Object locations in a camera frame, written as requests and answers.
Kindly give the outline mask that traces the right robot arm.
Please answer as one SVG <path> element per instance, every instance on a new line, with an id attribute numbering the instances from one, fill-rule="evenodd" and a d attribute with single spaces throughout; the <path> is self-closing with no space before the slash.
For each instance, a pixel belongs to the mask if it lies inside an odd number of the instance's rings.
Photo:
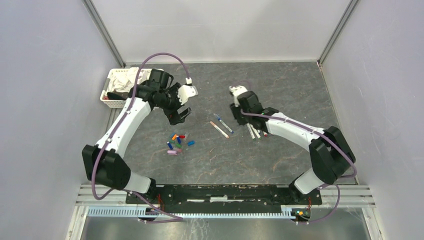
<path id="1" fill-rule="evenodd" d="M 314 127 L 275 108 L 264 108 L 258 96 L 242 85 L 231 86 L 229 92 L 233 97 L 230 109 L 239 125 L 249 126 L 255 134 L 262 131 L 282 137 L 309 153 L 311 168 L 289 185 L 288 196 L 293 203 L 302 204 L 313 190 L 356 176 L 356 158 L 339 128 Z"/>

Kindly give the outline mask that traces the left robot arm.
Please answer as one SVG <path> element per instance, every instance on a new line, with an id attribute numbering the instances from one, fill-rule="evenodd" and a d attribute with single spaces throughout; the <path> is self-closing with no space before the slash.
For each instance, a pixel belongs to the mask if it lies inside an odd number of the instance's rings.
<path id="1" fill-rule="evenodd" d="M 155 180 L 133 172 L 124 155 L 139 125 L 154 108 L 162 109 L 172 126 L 183 123 L 191 113 L 190 108 L 182 112 L 179 109 L 189 98 L 198 95 L 192 79 L 187 77 L 185 84 L 169 85 L 173 79 L 161 69 L 152 69 L 147 80 L 130 89 L 122 111 L 105 135 L 95 145 L 87 144 L 83 148 L 86 176 L 93 186 L 137 192 L 145 204 L 156 200 Z"/>

